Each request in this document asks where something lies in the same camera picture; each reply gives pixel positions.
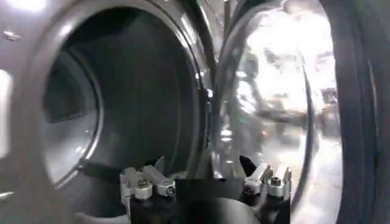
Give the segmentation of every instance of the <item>chamber door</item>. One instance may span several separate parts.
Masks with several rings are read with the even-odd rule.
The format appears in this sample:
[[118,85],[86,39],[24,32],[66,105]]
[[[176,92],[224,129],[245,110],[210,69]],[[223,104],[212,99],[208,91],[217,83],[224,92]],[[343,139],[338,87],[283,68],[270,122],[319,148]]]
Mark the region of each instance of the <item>chamber door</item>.
[[286,165],[293,174],[293,223],[335,223],[342,150],[324,9],[317,1],[292,0],[234,14],[240,18],[226,33],[214,80],[214,177],[244,177],[240,158],[274,169]]

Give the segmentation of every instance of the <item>hex bolt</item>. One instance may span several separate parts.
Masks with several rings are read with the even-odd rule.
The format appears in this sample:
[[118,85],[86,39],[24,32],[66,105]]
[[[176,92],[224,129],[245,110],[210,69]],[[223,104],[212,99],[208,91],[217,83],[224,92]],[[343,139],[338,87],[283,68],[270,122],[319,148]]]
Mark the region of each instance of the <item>hex bolt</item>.
[[282,181],[281,179],[279,179],[279,177],[272,177],[271,184],[274,186],[280,186],[282,184]]
[[138,187],[146,187],[149,184],[149,181],[147,179],[140,179],[138,181]]
[[255,195],[255,189],[252,186],[245,186],[244,187],[244,192],[247,195]]
[[175,194],[176,194],[176,190],[175,190],[174,187],[168,187],[168,188],[167,188],[167,190],[166,190],[166,195],[167,195],[168,197],[173,197],[173,196],[175,196]]

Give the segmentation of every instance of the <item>reflective metal surface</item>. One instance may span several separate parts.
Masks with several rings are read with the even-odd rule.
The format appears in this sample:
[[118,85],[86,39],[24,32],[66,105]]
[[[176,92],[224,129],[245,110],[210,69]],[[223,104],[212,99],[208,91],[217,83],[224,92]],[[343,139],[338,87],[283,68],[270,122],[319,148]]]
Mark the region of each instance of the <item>reflective metal surface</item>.
[[49,77],[44,97],[44,157],[56,186],[73,174],[81,158],[93,154],[101,134],[102,97],[95,78],[86,72],[74,56],[62,52]]
[[318,1],[274,1],[241,18],[219,61],[214,176],[244,176],[240,155],[257,166],[289,166],[293,223],[334,223],[339,210],[342,159],[331,37]]
[[12,77],[0,69],[0,162],[9,152],[9,96],[12,91]]
[[220,17],[217,16],[217,12],[215,11],[217,7],[215,7],[215,5],[210,4],[215,4],[215,2],[218,3],[219,0],[211,2],[209,0],[197,0],[197,5],[200,8],[203,20],[206,23],[208,33],[211,35],[211,39],[213,42],[214,59],[215,61],[218,61],[219,56],[221,54],[222,44],[224,41],[224,23],[220,20]]
[[215,17],[222,28],[226,28],[229,21],[229,17],[233,15],[234,9],[237,6],[240,0],[204,0],[211,10],[214,12]]
[[[88,94],[92,87],[86,82],[80,85],[84,88],[81,91],[84,93],[79,94],[84,95],[84,106],[78,100],[67,103],[75,108],[68,108],[72,119],[67,119],[74,121],[69,127],[75,138],[56,135],[54,143],[67,149],[64,150],[67,156],[51,147],[54,159],[48,163],[48,170],[53,168],[50,165],[63,169],[75,166],[76,175],[61,188],[75,211],[103,217],[124,214],[115,183],[121,169],[143,166],[165,156],[164,171],[172,174],[186,171],[194,158],[191,154],[200,147],[202,125],[197,95],[199,80],[188,75],[192,71],[191,62],[180,40],[158,18],[140,10],[102,12],[81,25],[65,46],[63,51],[77,52],[77,61],[96,80],[94,86],[98,87],[102,103],[96,112],[96,104],[88,104],[89,100],[94,102],[93,94]],[[104,117],[98,125],[100,134],[80,130],[95,127],[94,113],[101,111]],[[57,111],[53,112],[52,116],[58,116]],[[93,138],[97,142],[95,148],[90,147]],[[79,163],[77,156],[83,158]]]
[[7,201],[9,197],[11,197],[13,192],[0,193],[0,203],[4,203]]

